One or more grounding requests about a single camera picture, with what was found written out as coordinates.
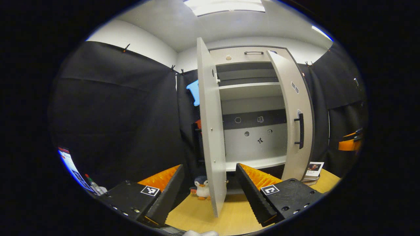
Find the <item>cabinet door handle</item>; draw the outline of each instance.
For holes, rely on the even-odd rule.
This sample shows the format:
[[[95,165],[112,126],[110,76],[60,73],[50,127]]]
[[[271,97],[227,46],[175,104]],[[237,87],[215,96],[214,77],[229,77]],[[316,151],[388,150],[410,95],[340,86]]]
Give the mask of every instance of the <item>cabinet door handle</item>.
[[[294,121],[299,121],[300,123],[300,140],[299,142],[294,142],[294,144],[299,144],[299,149],[303,148],[303,139],[305,137],[305,130],[304,130],[304,126],[303,126],[303,114],[300,113],[299,114],[299,118],[295,119]]]
[[[261,52],[261,51],[249,51],[249,52],[244,52],[244,54],[246,55],[246,54],[248,54],[248,53],[250,53],[250,52],[259,52],[259,53],[261,53],[261,54],[264,54],[264,52]]]

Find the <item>wooden table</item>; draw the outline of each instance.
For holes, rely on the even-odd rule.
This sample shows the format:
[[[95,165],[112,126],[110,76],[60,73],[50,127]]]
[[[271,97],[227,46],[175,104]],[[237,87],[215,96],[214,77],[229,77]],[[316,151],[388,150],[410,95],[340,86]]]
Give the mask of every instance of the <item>wooden table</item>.
[[[330,191],[339,180],[339,177],[322,169],[318,182],[310,187],[324,193]],[[165,224],[198,233],[214,230],[220,236],[251,233],[264,228],[257,222],[243,194],[227,195],[218,218],[213,216],[211,201],[198,200],[197,196],[190,194],[169,213]]]

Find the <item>open cabinet door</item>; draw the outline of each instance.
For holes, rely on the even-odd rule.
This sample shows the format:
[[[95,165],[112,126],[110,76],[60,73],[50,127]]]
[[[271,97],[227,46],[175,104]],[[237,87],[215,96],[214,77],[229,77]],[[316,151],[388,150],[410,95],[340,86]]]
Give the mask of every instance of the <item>open cabinet door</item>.
[[[312,104],[302,74],[287,50],[267,51],[283,93],[287,118],[287,152],[282,180],[305,175],[312,149]]]
[[[225,141],[216,65],[202,38],[197,38],[198,90],[204,159],[214,216],[226,197]]]

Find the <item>penguin plush toy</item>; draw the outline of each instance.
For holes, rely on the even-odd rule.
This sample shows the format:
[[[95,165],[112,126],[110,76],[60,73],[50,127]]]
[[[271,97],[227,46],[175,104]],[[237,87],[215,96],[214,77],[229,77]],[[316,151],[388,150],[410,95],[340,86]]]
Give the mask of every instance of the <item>penguin plush toy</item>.
[[[197,188],[195,194],[198,196],[199,200],[211,199],[207,176],[198,176],[197,178],[195,178],[194,185]]]

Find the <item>cabinet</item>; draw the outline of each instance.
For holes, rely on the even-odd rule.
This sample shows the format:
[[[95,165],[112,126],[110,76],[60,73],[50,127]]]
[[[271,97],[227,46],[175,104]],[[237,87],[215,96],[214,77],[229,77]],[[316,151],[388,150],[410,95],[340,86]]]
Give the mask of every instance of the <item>cabinet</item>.
[[[312,104],[287,49],[209,51],[197,39],[203,149],[215,217],[226,197],[226,172],[285,164],[282,179],[301,179],[312,148]]]

